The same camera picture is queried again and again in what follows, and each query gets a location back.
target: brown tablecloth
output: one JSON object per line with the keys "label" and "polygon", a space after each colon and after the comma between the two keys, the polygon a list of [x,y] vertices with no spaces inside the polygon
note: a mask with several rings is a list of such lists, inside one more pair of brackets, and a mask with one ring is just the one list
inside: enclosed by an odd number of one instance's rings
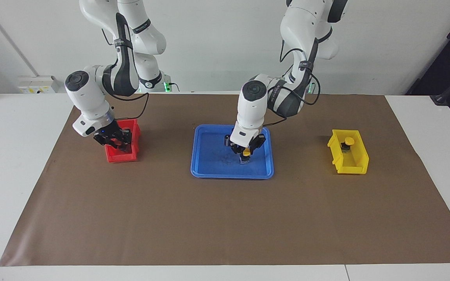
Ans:
{"label": "brown tablecloth", "polygon": [[[195,127],[233,124],[236,102],[151,95],[127,164],[77,135],[73,110],[0,265],[450,263],[450,211],[384,97],[322,96],[271,127],[271,180],[194,178]],[[367,175],[336,174],[332,129],[361,132]]]}

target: red plastic container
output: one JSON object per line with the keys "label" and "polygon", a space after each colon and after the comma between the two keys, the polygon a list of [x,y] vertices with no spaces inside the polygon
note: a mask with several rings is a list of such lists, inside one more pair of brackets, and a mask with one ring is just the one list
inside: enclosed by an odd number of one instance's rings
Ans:
{"label": "red plastic container", "polygon": [[132,131],[131,153],[126,153],[115,149],[112,146],[105,146],[107,161],[109,163],[133,162],[138,159],[138,139],[140,138],[140,127],[138,127],[137,119],[127,119],[118,121],[119,127],[122,129],[129,128]]}

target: yellow bin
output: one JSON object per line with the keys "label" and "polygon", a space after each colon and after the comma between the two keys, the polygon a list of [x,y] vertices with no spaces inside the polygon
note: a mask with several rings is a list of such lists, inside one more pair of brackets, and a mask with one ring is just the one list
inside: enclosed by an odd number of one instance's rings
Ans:
{"label": "yellow bin", "polygon": [[[349,144],[342,149],[342,144]],[[332,130],[332,137],[327,144],[331,148],[332,164],[338,174],[366,174],[369,155],[364,147],[358,130]]]}

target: white table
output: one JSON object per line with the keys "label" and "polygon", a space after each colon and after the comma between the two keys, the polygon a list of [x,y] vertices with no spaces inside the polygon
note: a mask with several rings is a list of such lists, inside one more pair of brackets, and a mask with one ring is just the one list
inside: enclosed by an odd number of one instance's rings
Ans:
{"label": "white table", "polygon": [[[387,97],[450,208],[450,110],[428,97]],[[0,95],[0,257],[64,127],[66,94]],[[446,265],[0,267],[0,280],[444,281]]]}

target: yellow object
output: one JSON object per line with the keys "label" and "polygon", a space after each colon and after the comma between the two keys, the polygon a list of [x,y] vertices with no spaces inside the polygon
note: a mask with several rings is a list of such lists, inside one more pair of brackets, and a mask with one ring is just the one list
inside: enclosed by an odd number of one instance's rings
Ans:
{"label": "yellow object", "polygon": [[353,139],[353,137],[345,137],[345,144],[347,146],[353,146],[355,144],[355,139]]}
{"label": "yellow object", "polygon": [[248,148],[248,149],[245,149],[244,152],[243,152],[243,155],[244,155],[244,157],[251,156],[251,151],[250,151],[250,149],[249,149],[249,148]]}
{"label": "yellow object", "polygon": [[[354,144],[347,144],[353,139]],[[341,144],[351,145],[348,153],[341,151]],[[364,147],[358,130],[332,130],[332,137],[327,144],[331,148],[332,164],[336,166],[338,174],[366,174],[368,172],[369,155]]]}

